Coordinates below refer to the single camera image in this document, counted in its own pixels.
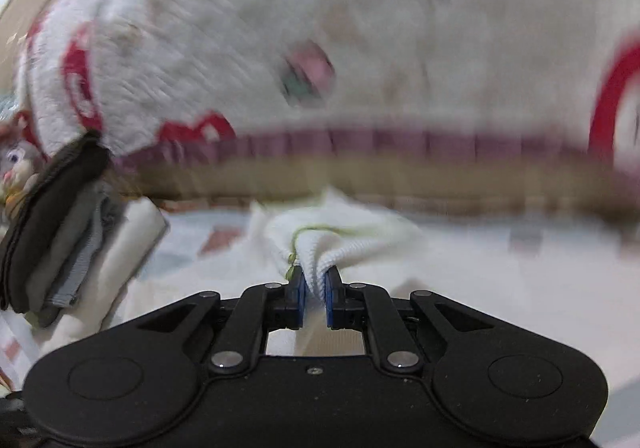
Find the dark brown knit sweater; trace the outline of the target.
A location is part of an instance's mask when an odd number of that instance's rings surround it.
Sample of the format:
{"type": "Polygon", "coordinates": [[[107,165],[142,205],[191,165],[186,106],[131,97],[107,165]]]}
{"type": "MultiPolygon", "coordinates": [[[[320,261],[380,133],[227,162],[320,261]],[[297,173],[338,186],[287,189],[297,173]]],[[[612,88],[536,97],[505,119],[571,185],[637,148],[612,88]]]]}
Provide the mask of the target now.
{"type": "Polygon", "coordinates": [[[26,282],[52,245],[81,189],[110,166],[99,131],[89,130],[65,145],[27,192],[1,242],[1,308],[28,310],[26,282]]]}

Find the white folded garment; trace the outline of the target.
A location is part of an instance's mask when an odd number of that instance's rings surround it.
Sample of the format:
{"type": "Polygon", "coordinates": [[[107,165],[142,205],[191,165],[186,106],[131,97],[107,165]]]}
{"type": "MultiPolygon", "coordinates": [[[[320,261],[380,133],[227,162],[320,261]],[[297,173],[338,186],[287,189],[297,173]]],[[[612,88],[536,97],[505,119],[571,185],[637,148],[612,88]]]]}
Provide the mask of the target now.
{"type": "Polygon", "coordinates": [[[120,292],[137,273],[168,224],[157,206],[146,197],[130,202],[124,220],[107,248],[98,271],[87,286],[89,317],[93,332],[99,331],[120,292]]]}

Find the white quilted bear bedspread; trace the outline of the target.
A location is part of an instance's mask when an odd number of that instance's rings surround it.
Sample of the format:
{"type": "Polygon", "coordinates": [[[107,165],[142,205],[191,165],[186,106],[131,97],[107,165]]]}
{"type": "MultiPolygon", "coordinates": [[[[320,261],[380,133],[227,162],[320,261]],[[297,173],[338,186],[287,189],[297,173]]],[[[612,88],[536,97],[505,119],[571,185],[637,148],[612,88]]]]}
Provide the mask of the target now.
{"type": "Polygon", "coordinates": [[[639,216],[639,0],[44,0],[13,96],[159,199],[639,216]]]}

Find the grey folded garment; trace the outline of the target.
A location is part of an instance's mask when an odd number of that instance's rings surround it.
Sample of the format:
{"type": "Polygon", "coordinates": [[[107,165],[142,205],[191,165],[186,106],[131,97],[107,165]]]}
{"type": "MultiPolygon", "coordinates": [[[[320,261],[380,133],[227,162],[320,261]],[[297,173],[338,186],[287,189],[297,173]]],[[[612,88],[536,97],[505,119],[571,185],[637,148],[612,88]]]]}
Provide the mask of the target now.
{"type": "Polygon", "coordinates": [[[93,203],[88,223],[66,255],[42,309],[36,313],[39,327],[50,327],[62,310],[77,303],[90,268],[122,219],[124,202],[111,186],[98,182],[89,194],[93,196],[93,203]]]}

